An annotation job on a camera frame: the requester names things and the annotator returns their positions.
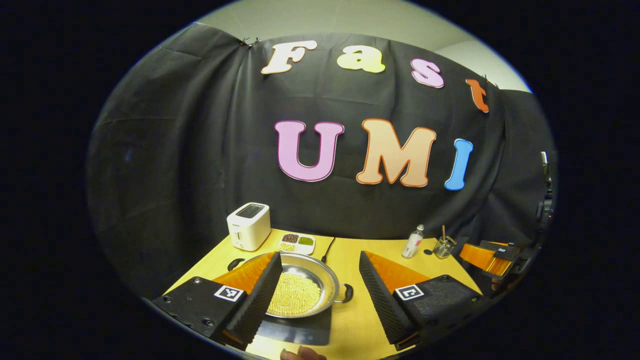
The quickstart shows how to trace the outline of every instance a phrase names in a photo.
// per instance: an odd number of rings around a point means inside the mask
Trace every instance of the white wall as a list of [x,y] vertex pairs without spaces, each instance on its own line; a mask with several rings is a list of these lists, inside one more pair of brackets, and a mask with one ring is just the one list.
[[450,45],[434,51],[483,76],[500,89],[531,92],[521,75],[509,63],[477,40]]
[[501,89],[531,92],[511,66],[436,13],[402,0],[240,0],[197,20],[237,38],[357,33],[434,51]]

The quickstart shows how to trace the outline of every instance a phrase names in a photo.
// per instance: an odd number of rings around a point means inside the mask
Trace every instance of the black mat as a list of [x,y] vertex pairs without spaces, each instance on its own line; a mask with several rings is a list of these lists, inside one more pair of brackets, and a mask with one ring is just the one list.
[[258,335],[299,345],[327,345],[331,329],[331,308],[322,313],[299,319],[265,316]]

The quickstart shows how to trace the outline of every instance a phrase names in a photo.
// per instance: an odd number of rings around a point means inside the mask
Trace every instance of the letter u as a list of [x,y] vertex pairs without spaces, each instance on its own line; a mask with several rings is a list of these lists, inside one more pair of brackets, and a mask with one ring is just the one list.
[[320,134],[320,155],[312,167],[302,165],[298,160],[300,134],[307,125],[300,121],[280,121],[275,125],[278,132],[278,164],[288,176],[302,181],[314,182],[331,174],[335,163],[337,139],[344,132],[344,126],[335,122],[319,122],[314,129]]

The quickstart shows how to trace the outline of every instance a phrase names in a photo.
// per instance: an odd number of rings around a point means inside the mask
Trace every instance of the blue letter i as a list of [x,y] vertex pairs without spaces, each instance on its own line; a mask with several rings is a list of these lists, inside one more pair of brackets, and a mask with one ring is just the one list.
[[465,187],[465,171],[467,171],[469,154],[474,150],[474,144],[465,139],[456,139],[453,142],[453,146],[456,148],[456,159],[453,163],[451,177],[445,181],[444,188],[447,190],[460,190]]

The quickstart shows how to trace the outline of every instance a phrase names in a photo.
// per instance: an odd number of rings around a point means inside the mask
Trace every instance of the black cable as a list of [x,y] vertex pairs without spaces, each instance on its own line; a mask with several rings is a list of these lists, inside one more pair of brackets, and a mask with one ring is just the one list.
[[329,249],[331,248],[331,245],[333,245],[333,242],[335,241],[335,236],[333,237],[333,240],[331,241],[331,243],[329,244],[329,247],[326,248],[326,252],[324,253],[324,256],[322,257],[322,259],[320,259],[320,261],[322,261],[323,263],[326,264],[326,255],[329,254]]

